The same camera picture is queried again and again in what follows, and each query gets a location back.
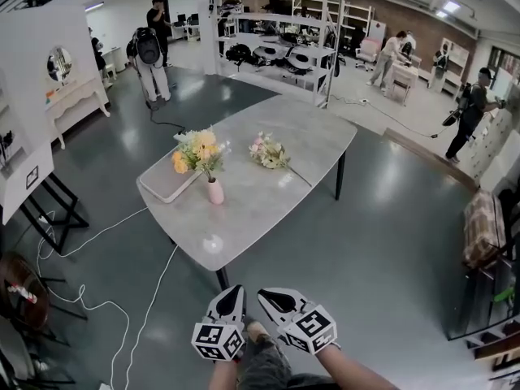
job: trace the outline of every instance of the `flower bouquet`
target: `flower bouquet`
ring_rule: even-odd
[[[222,186],[212,175],[213,171],[222,170],[222,151],[217,146],[215,134],[211,129],[200,132],[188,132],[174,136],[179,147],[173,152],[171,161],[175,171],[185,173],[188,169],[203,172],[208,178],[210,201],[221,204],[224,200]]]
[[[281,143],[271,139],[272,133],[260,132],[254,143],[249,147],[249,154],[253,160],[268,169],[288,167],[291,158],[285,152]]]

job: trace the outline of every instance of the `ceiling light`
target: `ceiling light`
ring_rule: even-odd
[[[444,11],[447,11],[448,13],[455,13],[458,9],[461,8],[461,5],[455,2],[452,2],[451,0],[444,4]]]
[[[101,7],[103,4],[105,4],[105,3],[104,2],[100,2],[98,4],[94,4],[93,6],[87,7],[86,9],[84,9],[84,11],[86,13],[87,11],[91,11],[91,10],[97,9],[98,7]]]

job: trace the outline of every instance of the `black stand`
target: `black stand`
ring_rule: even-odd
[[[228,273],[226,272],[225,266],[222,269],[217,270],[217,279],[219,279],[220,288],[222,290],[226,290],[226,289],[230,288]]]
[[[340,199],[341,195],[341,187],[343,186],[343,171],[345,170],[345,154],[347,151],[343,152],[340,156],[340,160],[338,160],[338,175],[336,177],[336,200]]]
[[[40,215],[45,219],[45,221],[51,225],[51,226],[63,226],[63,232],[59,239],[59,243],[56,244],[56,242],[50,238],[50,236],[46,233],[46,230],[43,229],[43,227],[38,223],[37,219],[34,218],[34,216],[31,214],[29,209],[25,204],[22,204],[20,206],[20,210],[24,213],[24,215],[27,217],[29,222],[32,224],[33,227],[36,228],[36,230],[40,233],[40,235],[44,238],[47,243],[50,244],[50,246],[55,249],[59,254],[62,253],[63,245],[65,244],[65,240],[67,239],[68,231],[71,228],[87,228],[89,226],[89,223],[87,223],[84,219],[82,219],[75,211],[74,208],[76,207],[76,204],[78,203],[78,197],[72,193],[65,184],[61,180],[58,179],[58,177],[51,173],[49,175],[49,179],[54,182],[54,184],[60,188],[69,198],[72,199],[72,202],[70,204],[67,204],[57,193],[50,187],[50,185],[44,180],[41,182],[41,186],[50,194],[52,198],[55,199],[55,201],[64,209],[67,211],[67,215],[65,216],[65,219],[61,219],[59,221],[53,221],[51,218],[49,218],[49,215],[41,208],[40,204],[36,202],[36,200],[33,198],[32,195],[29,195],[28,200],[31,202],[31,204],[36,208],[36,210],[40,213]],[[77,221],[77,223],[71,223],[71,218],[74,217]]]

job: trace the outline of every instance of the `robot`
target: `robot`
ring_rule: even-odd
[[[245,350],[245,290],[237,285],[224,290],[208,306],[206,316],[195,325],[192,346],[201,357],[213,361],[238,361]],[[278,328],[286,344],[316,354],[337,339],[336,322],[321,306],[297,290],[264,288],[258,301]]]

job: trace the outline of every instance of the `white vanity table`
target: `white vanity table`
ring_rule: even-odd
[[[82,99],[92,96],[96,97],[99,103],[99,109],[103,114],[106,117],[110,117],[111,114],[105,108],[101,91],[97,87],[94,78],[83,84],[78,84],[77,81],[65,84],[60,90],[55,92],[50,102],[45,105],[45,113],[49,120],[50,131],[54,133],[53,136],[59,139],[62,149],[65,149],[65,141],[63,140],[62,133],[58,130],[58,127],[56,127],[55,121],[64,115],[67,109],[75,106]]]

